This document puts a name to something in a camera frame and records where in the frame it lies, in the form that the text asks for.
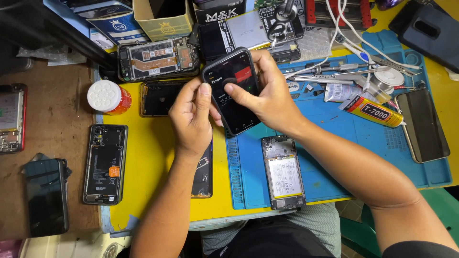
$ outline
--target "plastic container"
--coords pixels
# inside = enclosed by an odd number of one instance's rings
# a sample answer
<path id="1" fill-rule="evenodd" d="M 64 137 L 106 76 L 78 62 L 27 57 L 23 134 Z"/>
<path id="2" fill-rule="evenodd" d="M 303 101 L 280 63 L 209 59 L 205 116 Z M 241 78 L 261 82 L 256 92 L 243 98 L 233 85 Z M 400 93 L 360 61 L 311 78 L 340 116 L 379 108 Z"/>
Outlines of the plastic container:
<path id="1" fill-rule="evenodd" d="M 88 90 L 88 103 L 97 111 L 109 115 L 121 115 L 132 104 L 131 94 L 118 84 L 109 80 L 100 80 Z"/>

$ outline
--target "orange sticker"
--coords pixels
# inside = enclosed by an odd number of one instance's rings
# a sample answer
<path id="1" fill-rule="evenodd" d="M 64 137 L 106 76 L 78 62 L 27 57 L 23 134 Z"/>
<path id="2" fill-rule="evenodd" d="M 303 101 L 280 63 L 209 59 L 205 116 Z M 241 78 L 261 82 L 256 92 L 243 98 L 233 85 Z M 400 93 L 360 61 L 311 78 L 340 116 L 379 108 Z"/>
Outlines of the orange sticker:
<path id="1" fill-rule="evenodd" d="M 110 167 L 108 170 L 108 175 L 110 177 L 118 177 L 119 176 L 119 167 Z"/>

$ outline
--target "soldering wire spool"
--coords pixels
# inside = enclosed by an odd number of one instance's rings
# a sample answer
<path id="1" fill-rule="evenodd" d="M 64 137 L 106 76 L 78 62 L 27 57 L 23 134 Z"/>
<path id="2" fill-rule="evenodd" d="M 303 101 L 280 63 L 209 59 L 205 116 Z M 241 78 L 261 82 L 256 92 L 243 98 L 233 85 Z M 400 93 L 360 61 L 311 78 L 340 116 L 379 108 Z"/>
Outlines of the soldering wire spool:
<path id="1" fill-rule="evenodd" d="M 393 92 L 394 86 L 403 85 L 405 83 L 405 77 L 394 68 L 387 71 L 375 72 L 370 80 L 388 94 Z"/>

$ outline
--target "phone screen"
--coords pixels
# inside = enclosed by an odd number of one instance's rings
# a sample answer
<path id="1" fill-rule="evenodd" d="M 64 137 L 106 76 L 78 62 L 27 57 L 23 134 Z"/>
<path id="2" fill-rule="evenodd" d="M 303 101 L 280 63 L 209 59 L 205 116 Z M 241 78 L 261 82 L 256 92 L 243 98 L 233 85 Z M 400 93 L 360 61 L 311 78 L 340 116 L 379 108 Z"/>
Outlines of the phone screen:
<path id="1" fill-rule="evenodd" d="M 48 159 L 25 165 L 32 237 L 59 235 L 68 230 L 59 162 Z"/>
<path id="2" fill-rule="evenodd" d="M 245 51 L 241 52 L 208 69 L 204 74 L 205 81 L 212 87 L 213 100 L 218 106 L 228 129 L 234 135 L 260 123 L 252 111 L 237 104 L 224 91 L 224 86 L 227 83 L 233 83 L 252 95 L 258 96 L 257 77 L 249 54 Z"/>
<path id="3" fill-rule="evenodd" d="M 422 163 L 449 156 L 450 151 L 437 111 L 427 89 L 397 96 L 415 159 Z"/>

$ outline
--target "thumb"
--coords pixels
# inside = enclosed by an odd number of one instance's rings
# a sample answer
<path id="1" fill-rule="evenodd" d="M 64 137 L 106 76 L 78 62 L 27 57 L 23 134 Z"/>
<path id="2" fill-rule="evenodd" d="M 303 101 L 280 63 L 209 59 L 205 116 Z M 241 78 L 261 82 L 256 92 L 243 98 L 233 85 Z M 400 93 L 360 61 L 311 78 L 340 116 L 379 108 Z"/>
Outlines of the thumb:
<path id="1" fill-rule="evenodd" d="M 207 83 L 199 86 L 196 94 L 196 115 L 194 120 L 198 123 L 209 121 L 209 108 L 211 101 L 211 88 Z"/>
<path id="2" fill-rule="evenodd" d="M 225 85 L 224 90 L 240 105 L 248 107 L 249 109 L 257 106 L 258 97 L 250 94 L 238 85 L 228 83 Z"/>

